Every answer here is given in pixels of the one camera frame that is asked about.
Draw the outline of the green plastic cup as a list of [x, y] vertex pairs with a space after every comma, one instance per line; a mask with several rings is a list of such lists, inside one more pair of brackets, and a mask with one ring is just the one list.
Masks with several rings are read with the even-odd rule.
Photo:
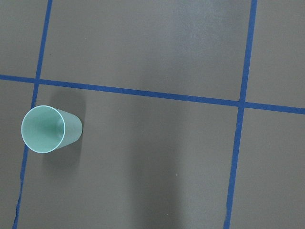
[[40, 154], [76, 142], [82, 131], [83, 125], [79, 117], [48, 105], [39, 105], [29, 110], [21, 124], [21, 136], [25, 145]]

